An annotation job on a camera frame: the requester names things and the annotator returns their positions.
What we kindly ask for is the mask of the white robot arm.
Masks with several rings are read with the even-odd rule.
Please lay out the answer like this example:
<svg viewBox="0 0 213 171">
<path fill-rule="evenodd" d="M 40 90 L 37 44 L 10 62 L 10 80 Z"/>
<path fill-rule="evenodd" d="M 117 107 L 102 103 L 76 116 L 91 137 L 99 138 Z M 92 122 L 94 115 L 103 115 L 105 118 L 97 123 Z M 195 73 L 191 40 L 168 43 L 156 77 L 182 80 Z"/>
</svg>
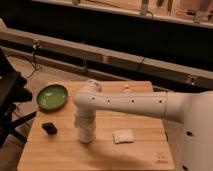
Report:
<svg viewBox="0 0 213 171">
<path fill-rule="evenodd" d="M 213 91 L 105 93 L 99 81 L 90 79 L 73 97 L 78 137 L 95 139 L 98 110 L 166 119 L 183 125 L 181 171 L 213 171 Z"/>
</svg>

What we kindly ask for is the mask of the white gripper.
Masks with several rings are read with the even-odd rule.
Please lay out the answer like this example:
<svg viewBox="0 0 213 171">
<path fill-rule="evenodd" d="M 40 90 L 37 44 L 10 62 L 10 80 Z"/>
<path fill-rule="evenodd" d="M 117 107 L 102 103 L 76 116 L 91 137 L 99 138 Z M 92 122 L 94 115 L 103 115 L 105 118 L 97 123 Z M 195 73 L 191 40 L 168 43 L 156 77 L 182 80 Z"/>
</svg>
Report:
<svg viewBox="0 0 213 171">
<path fill-rule="evenodd" d="M 80 116 L 78 113 L 74 115 L 74 126 L 76 128 L 81 127 L 84 129 L 95 129 L 96 128 L 96 115 L 92 113 L 89 116 Z"/>
</svg>

